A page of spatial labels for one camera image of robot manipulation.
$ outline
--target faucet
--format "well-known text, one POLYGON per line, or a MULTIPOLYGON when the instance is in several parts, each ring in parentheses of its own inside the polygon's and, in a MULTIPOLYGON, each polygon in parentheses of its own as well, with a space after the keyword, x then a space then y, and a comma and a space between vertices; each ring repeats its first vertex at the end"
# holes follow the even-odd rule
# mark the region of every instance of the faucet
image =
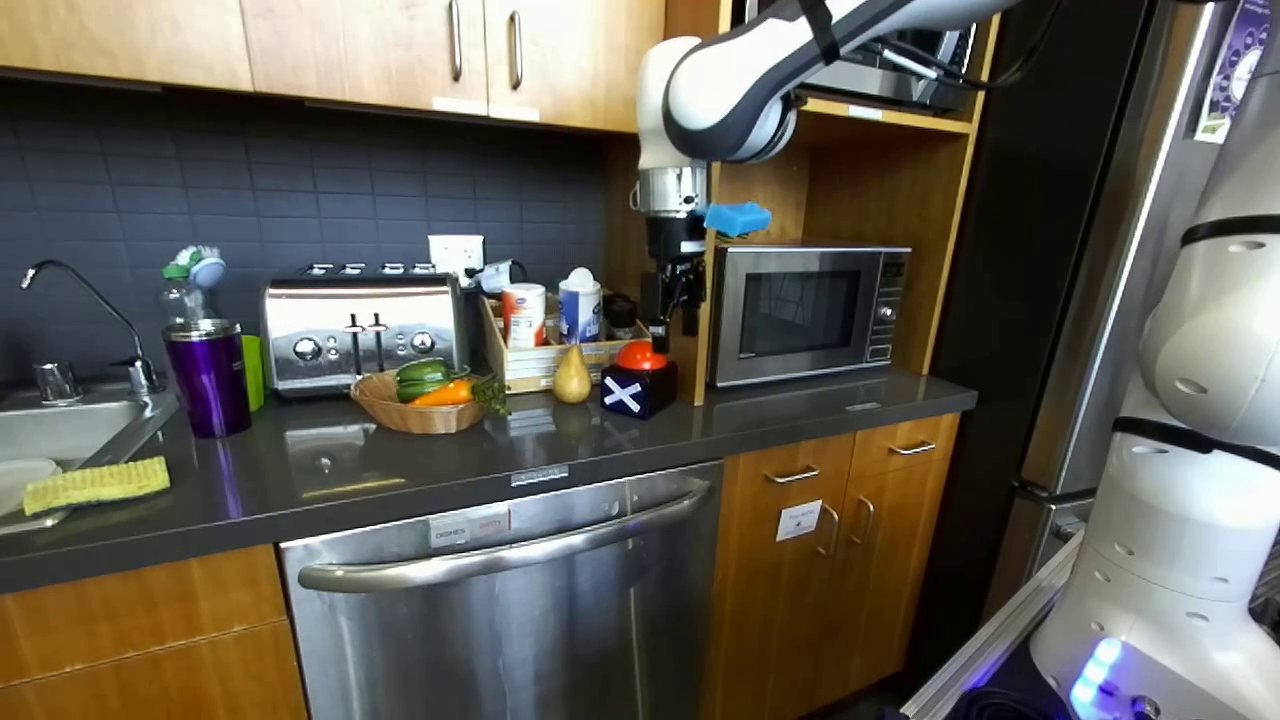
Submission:
POLYGON ((69 270, 81 287, 88 287, 88 295, 93 295, 107 315, 115 315, 115 319, 128 328, 128 339, 133 339, 128 384, 133 384, 133 396, 136 396, 136 403, 143 407, 143 416, 151 416, 151 407, 155 407, 151 381, 155 381, 155 377, 151 377, 143 339, 136 335, 136 325, 133 325, 94 285, 88 285, 88 277, 81 277, 81 270, 77 270, 70 263, 63 263, 63 259, 35 259, 35 263, 29 263, 18 287, 33 287, 42 267, 69 270))

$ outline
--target fruit bowl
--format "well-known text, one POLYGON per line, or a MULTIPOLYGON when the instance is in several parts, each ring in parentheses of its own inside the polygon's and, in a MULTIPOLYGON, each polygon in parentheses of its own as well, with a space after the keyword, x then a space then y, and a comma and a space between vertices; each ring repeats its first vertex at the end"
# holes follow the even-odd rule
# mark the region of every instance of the fruit bowl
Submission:
POLYGON ((396 400, 396 370, 367 370, 346 392, 363 416, 407 436, 453 436, 478 419, 474 403, 413 407, 396 400))

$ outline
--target sink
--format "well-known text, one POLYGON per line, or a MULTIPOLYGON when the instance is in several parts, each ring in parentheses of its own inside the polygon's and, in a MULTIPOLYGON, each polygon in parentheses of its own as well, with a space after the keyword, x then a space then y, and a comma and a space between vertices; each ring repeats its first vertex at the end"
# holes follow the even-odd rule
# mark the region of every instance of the sink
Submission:
POLYGON ((0 535, 55 528, 69 514, 24 514, 24 483, 55 466, 133 461, 172 407, 172 392, 155 392, 155 407, 143 416, 128 384, 93 389, 77 403, 40 403, 35 392, 0 396, 0 535))

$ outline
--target stainless steel toaster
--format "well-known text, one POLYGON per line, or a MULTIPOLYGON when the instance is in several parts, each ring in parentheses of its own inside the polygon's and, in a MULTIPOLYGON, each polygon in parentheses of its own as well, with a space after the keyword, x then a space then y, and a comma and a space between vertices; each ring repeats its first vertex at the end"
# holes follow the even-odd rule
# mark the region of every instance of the stainless steel toaster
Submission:
POLYGON ((340 396, 433 351, 462 369, 462 293, 449 270, 313 263, 264 287, 264 335, 275 396, 340 396))

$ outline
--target wall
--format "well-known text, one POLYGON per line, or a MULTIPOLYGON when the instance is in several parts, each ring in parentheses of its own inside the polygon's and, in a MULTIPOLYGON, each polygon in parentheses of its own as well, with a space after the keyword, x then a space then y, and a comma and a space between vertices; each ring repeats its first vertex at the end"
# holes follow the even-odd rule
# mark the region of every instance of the wall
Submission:
POLYGON ((309 259, 427 259, 427 232, 485 232, 532 278, 604 270, 620 136, 363 114, 217 91, 0 85, 0 384, 33 358, 81 370, 128 335, 69 277, 18 293, 33 259, 77 263, 159 354, 159 267, 184 242, 229 259, 224 310, 258 332, 267 277, 309 259))

